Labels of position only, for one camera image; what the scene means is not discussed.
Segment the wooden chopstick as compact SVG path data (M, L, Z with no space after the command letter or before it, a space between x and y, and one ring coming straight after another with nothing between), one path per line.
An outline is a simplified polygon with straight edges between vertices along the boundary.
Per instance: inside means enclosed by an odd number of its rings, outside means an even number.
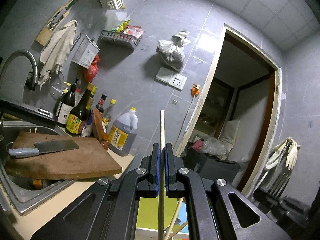
M169 225L169 227L168 227L168 229L167 229L167 231L166 231L166 233L165 233L165 236L164 236L164 238L163 238L164 240L168 240L168 239L169 239L169 236L170 236L170 234L171 234L172 228L174 227L174 224L175 224L176 219L177 219L177 217L178 217L178 213L179 213L179 211L180 211L180 208L181 208L181 205L182 205L182 203L183 203L183 200L184 200L184 198L180 198L180 199L178 200L178 204L177 204L177 206L176 206L174 215L173 215L173 217L172 217L172 219L171 219L170 225Z
M163 240L164 232L164 148L165 148L165 114L160 111L160 167L159 167L159 196L158 196L158 240Z
M182 229L184 229L188 225L188 221L186 220L181 226L179 226L175 231L173 231L168 239L171 239L172 237L176 236Z

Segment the multicolour felt table mat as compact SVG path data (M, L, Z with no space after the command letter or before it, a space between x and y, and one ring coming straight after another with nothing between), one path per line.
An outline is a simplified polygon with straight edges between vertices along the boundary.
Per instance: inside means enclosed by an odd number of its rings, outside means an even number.
M164 199L164 229L169 227L171 219L174 216L178 199ZM172 231L178 229L187 221L187 212L185 202L182 202ZM136 223L136 234L134 239L158 239L158 197L157 198L140 198L138 207L138 216ZM171 239L189 239L189 230L186 225L178 234Z

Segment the dark grey cabinet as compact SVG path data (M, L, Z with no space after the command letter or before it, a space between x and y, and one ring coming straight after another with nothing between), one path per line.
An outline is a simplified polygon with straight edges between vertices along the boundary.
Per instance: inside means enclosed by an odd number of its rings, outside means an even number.
M202 178L209 180L222 178L230 184L240 169L237 162L220 160L209 154L197 152L192 148L187 149L186 154L182 156L182 160L185 167L197 172Z

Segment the wooden cutting board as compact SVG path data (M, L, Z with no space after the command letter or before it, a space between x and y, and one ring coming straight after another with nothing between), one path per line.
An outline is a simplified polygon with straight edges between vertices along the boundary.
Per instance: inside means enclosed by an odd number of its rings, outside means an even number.
M48 153L25 159L8 158L8 175L36 179L72 180L119 174L122 167L95 138L69 137L21 131L13 148L31 147L36 142L72 139L78 149Z

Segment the clear plastic bag on cabinet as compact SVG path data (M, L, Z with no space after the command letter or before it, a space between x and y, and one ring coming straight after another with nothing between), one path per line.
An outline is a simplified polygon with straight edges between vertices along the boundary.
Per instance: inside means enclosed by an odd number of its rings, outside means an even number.
M204 139L200 152L217 157L220 160L226 160L229 156L227 148L225 148L224 144L215 137L207 137Z

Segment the large oil jug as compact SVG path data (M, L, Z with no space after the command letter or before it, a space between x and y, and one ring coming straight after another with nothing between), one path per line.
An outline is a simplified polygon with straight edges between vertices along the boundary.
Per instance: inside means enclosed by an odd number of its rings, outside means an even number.
M109 148L119 156L127 156L136 138L137 126L136 109L131 107L114 121L108 134Z

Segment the beige cushion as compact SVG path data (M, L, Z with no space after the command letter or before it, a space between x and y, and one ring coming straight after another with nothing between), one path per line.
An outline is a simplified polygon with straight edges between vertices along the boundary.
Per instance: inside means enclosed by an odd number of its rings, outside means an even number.
M223 129L220 133L218 141L223 144L228 152L231 152L235 145L236 137L238 135L238 129L240 120L231 120L225 122Z

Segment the steel sink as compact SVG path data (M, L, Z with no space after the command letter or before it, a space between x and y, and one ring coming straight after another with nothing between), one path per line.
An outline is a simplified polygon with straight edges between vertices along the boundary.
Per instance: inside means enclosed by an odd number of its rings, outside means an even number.
M51 135L66 135L66 133L59 127L52 129L26 121L5 121L1 126L1 186L8 197L8 200L1 197L1 207L3 211L11 213L9 206L12 205L20 215L26 215L75 181L46 180L43 187L37 189L31 184L30 178L8 175L4 169L9 156L8 149L13 146L21 131Z

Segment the small yellow cap bottle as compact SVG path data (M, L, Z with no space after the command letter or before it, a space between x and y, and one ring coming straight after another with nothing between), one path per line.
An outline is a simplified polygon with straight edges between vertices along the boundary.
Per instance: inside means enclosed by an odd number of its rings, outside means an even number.
M116 104L115 99L111 99L110 104L107 106L107 108L102 113L102 127L104 130L104 133L107 133L108 126L110 124L110 121L112 120L113 116L113 109Z

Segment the dark soy sauce bottle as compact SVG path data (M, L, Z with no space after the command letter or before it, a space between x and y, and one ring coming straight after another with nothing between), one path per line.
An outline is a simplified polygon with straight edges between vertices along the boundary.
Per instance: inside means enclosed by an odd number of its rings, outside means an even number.
M71 136L81 134L81 124L86 120L87 104L94 85L89 83L79 103L71 110L66 124L66 132Z

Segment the dark wine bottle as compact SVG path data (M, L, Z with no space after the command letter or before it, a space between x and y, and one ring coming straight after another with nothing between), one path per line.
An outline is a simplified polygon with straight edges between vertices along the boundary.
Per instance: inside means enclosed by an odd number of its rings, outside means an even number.
M75 83L73 83L68 90L67 93L65 93L60 100L59 106L57 108L57 124L60 127L65 128L67 124L67 120L69 117L69 114L71 110L75 107L75 91L77 89L77 83L79 79L75 79Z

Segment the red plastic bag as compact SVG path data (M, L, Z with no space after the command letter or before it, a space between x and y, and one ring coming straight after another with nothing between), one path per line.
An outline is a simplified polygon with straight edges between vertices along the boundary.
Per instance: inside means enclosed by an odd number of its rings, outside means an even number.
M98 62L100 61L100 56L97 54L90 64L88 69L84 69L83 75L86 82L92 82L98 73Z

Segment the steel sink faucet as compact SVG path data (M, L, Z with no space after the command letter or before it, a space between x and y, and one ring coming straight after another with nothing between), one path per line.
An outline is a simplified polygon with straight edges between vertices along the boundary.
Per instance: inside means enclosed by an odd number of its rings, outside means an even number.
M39 68L35 56L26 49L13 52L1 68L1 87L5 79L25 85L29 90L35 90L39 81Z

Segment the steel box grater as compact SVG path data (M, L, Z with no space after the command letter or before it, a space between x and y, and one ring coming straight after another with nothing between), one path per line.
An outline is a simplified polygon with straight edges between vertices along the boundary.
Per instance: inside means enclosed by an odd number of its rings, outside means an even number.
M72 62L88 69L100 48L92 38L86 36L77 49Z

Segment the hanging plastic bag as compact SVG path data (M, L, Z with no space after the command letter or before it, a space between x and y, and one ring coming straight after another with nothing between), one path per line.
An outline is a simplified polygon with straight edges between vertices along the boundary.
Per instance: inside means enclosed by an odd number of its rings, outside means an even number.
M183 67L184 48L191 43L188 38L189 34L189 31L183 29L172 35L170 40L159 40L157 43L157 54L167 66L176 72L180 72Z

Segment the beige hanging towel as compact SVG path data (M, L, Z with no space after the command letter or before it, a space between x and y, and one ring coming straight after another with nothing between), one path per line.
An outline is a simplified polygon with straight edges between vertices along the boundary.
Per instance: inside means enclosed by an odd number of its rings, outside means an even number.
M53 33L48 45L42 51L40 62L43 64L43 67L37 83L40 90L53 73L57 74L63 69L63 65L73 46L77 25L78 22L76 20L71 20L66 23Z

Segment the snack packets on rack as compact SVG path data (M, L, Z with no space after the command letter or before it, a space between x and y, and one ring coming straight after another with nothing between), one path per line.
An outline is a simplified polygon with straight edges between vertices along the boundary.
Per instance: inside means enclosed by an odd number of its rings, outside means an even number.
M138 39L143 37L145 31L140 26L130 25L129 22L130 20L125 20L111 31L130 35Z

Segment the wooden knife holder board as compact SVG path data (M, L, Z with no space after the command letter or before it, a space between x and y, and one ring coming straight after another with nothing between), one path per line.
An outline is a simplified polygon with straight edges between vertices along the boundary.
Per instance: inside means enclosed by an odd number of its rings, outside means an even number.
M39 34L35 38L35 41L40 45L45 46L49 42L53 32L59 26L61 21L68 16L69 10L73 5L75 5L77 1L78 0L70 0L67 4L59 8L57 12L44 25L42 30L39 32Z

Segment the white rubber gloves on wall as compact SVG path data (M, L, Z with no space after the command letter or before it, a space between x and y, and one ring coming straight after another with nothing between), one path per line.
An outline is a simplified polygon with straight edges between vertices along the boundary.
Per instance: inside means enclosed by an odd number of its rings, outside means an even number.
M269 157L265 170L269 171L276 167L280 162L280 157L286 155L285 167L292 170L297 162L298 149L300 145L292 138L287 137L273 149L273 154Z

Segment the door frame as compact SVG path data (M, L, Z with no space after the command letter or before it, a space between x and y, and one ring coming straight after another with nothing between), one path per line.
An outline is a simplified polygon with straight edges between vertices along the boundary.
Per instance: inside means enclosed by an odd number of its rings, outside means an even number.
M226 160L240 165L231 184L249 197L267 161L276 127L280 68L253 41L228 25L215 45L216 55L174 154L181 156L189 148L200 152L204 139L218 140L225 122L240 120Z

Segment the orange wall hook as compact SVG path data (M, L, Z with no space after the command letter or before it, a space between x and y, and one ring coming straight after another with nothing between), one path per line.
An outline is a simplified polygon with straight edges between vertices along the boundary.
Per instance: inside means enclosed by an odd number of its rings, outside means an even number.
M194 83L191 88L191 94L193 97L197 97L200 94L201 87L199 84Z

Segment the white wall socket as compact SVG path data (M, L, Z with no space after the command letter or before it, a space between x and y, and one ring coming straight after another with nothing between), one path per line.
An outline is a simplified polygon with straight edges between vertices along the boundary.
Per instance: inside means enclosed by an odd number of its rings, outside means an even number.
M156 75L156 80L175 89L182 90L187 81L187 77L168 68L161 67Z

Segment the grey wall rack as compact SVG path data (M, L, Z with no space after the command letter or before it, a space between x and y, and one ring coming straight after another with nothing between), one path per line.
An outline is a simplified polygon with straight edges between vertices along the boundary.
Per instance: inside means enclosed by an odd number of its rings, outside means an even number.
M103 30L99 38L108 43L114 43L118 46L135 50L140 43L140 39L126 33Z

